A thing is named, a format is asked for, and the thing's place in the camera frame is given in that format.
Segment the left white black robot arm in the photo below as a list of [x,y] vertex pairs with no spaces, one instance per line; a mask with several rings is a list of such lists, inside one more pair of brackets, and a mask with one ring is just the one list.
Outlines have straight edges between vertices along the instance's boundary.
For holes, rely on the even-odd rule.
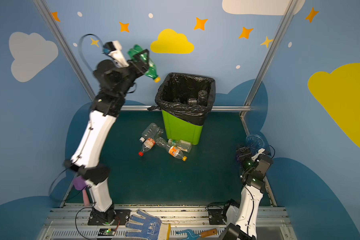
[[119,68],[113,60],[98,64],[93,74],[100,83],[100,91],[91,106],[82,140],[71,159],[65,161],[68,168],[85,180],[93,200],[91,216],[100,225],[111,225],[116,219],[108,187],[110,168],[99,162],[100,154],[130,88],[149,71],[149,61],[150,53],[145,49],[132,54],[127,67]]

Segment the crushed green bottle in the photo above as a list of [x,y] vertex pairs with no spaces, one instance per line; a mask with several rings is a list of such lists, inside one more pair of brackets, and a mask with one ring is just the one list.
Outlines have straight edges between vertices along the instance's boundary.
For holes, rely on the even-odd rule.
[[157,67],[151,59],[150,51],[148,49],[143,49],[139,45],[134,45],[129,49],[128,55],[134,66],[136,66],[142,74],[151,78],[155,83],[158,83],[161,80],[157,73]]

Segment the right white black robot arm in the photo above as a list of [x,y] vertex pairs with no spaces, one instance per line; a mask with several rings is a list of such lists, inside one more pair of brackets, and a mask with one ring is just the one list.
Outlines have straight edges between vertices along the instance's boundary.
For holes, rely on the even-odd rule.
[[241,201],[230,200],[223,208],[227,226],[220,235],[220,240],[255,240],[257,239],[257,214],[260,202],[266,192],[266,172],[273,164],[270,152],[264,148],[251,155],[249,147],[237,150],[237,159],[241,164],[240,182]]

